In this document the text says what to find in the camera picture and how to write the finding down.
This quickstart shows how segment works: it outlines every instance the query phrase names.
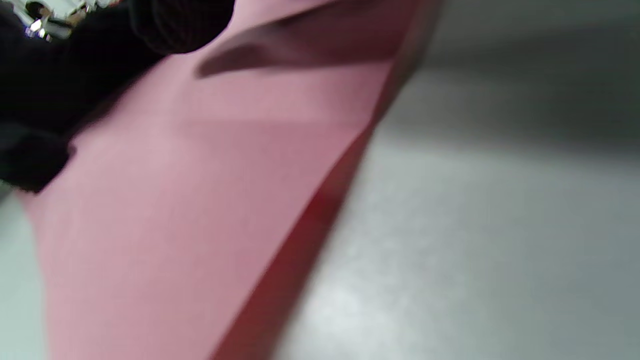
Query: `black fabric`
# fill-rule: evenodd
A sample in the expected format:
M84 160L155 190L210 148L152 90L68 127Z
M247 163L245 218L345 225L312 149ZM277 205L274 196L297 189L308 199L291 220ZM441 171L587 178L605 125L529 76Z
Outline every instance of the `black fabric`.
M67 143L58 136L14 122L0 123L0 179L40 192L67 163Z
M13 12L13 4L0 0L0 31L24 31L24 24Z
M134 34L129 19L122 4L88 15L55 44L0 35L0 179L40 191L67 161L70 132L163 57Z
M0 32L0 179L40 191L68 159L66 136L165 54L218 36L233 0L125 0L60 42Z
M135 32L161 54L190 53L229 24L234 0L129 0Z

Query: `grey floor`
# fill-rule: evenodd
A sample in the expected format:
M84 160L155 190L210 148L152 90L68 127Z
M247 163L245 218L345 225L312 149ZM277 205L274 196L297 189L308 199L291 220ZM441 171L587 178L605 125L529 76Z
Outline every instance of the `grey floor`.
M640 359L640 2L450 0L278 359Z

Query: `grey surface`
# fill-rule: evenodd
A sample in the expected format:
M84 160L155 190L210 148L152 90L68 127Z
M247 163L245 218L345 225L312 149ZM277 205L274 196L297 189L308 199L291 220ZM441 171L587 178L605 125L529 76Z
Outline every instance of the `grey surface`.
M640 359L640 3L447 3L277 359Z
M16 196L0 190L0 359L43 360L42 281L34 236Z

